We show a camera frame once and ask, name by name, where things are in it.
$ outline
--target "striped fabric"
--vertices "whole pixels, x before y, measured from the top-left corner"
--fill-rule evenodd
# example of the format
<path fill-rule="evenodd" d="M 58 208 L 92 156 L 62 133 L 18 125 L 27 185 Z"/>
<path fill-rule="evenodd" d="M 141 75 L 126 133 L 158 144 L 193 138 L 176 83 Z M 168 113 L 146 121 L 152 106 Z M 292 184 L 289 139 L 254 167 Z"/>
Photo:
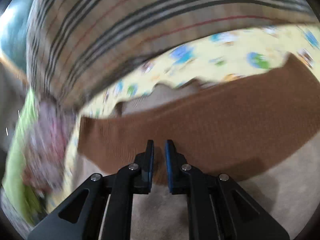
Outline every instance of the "striped fabric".
<path fill-rule="evenodd" d="M 145 60 L 187 41 L 318 22 L 306 0 L 34 0 L 27 76 L 39 95 L 79 109 Z"/>

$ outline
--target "teal object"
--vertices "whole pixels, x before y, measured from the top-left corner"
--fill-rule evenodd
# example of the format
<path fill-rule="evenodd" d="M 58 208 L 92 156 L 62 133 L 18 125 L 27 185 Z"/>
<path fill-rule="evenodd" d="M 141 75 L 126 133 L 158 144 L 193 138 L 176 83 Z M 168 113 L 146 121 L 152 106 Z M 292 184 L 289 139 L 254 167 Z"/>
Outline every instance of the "teal object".
<path fill-rule="evenodd" d="M 27 72 L 27 21 L 33 0 L 12 0 L 0 17 L 0 49 L 24 73 Z"/>

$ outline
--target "brown garment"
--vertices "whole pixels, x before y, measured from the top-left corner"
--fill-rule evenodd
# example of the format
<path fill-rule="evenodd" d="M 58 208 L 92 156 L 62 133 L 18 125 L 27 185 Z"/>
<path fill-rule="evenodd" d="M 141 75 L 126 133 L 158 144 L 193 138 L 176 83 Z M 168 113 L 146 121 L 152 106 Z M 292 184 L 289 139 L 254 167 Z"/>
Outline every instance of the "brown garment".
<path fill-rule="evenodd" d="M 161 107 L 104 120 L 83 117 L 78 151 L 116 173 L 155 141 L 154 182 L 166 183 L 164 142 L 172 139 L 203 172 L 242 180 L 266 171 L 320 129 L 320 85 L 294 55 L 268 73 L 217 85 Z"/>

